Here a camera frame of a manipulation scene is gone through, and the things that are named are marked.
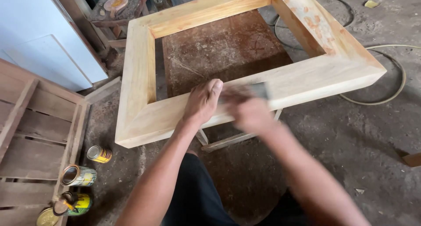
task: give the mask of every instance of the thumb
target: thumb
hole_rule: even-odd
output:
[[[221,94],[223,85],[224,83],[219,79],[213,84],[213,87],[210,90],[211,93],[209,94],[209,99],[208,99],[211,103],[216,104],[218,102],[218,98],[219,98],[219,95]]]

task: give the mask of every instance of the dusty floor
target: dusty floor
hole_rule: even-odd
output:
[[[335,0],[318,0],[342,24],[351,16]],[[345,0],[355,9],[355,23],[347,28],[363,45],[402,43],[421,45],[421,0],[374,0],[377,8],[363,6],[367,0]],[[272,23],[275,13],[262,8],[262,16]],[[287,29],[278,28],[282,40],[298,45]],[[335,176],[373,225],[421,225],[421,167],[409,168],[400,156],[421,152],[421,51],[408,48],[381,48],[405,67],[408,80],[396,99],[377,106],[352,104],[339,96],[285,108],[286,122],[305,148]],[[302,51],[287,48],[294,62],[307,58]],[[385,57],[373,53],[388,72],[376,84],[354,91],[350,97],[378,101],[399,87],[401,72]],[[124,56],[110,54],[106,60],[112,78],[122,74]],[[166,98],[161,41],[156,41],[158,99]],[[126,149],[114,143],[120,92],[91,107],[84,150],[92,145],[112,149],[107,164],[82,158],[84,166],[98,171],[91,188],[95,203],[84,216],[71,218],[69,225],[113,225],[129,193],[165,140]],[[211,142],[238,131],[230,124],[205,129]],[[213,153],[201,152],[194,139],[190,148],[212,176],[225,209],[242,225],[253,225],[274,207],[286,188],[279,164],[253,138]],[[355,189],[364,189],[358,194]]]

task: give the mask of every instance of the fingernail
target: fingernail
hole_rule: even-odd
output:
[[[220,89],[220,88],[222,88],[222,84],[223,84],[222,80],[218,80],[218,81],[215,83],[215,87],[216,87],[217,89]]]

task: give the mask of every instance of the person's arm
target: person's arm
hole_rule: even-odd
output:
[[[231,90],[222,93],[234,124],[255,133],[282,165],[292,195],[317,225],[369,226],[348,193],[298,142],[289,128],[273,120],[267,102]]]
[[[216,110],[222,81],[213,79],[192,89],[185,113],[154,162],[140,177],[117,226],[158,226],[170,205],[184,154],[200,126]]]

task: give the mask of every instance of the paint can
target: paint can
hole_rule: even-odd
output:
[[[111,150],[94,145],[87,151],[87,158],[100,163],[107,163],[112,157]]]
[[[91,206],[92,198],[88,194],[66,191],[54,203],[53,213],[56,216],[79,216],[88,212]]]
[[[43,210],[36,222],[36,226],[54,226],[59,221],[59,217],[54,215],[53,208]]]
[[[96,170],[78,165],[69,165],[61,174],[63,186],[91,186],[96,179]]]

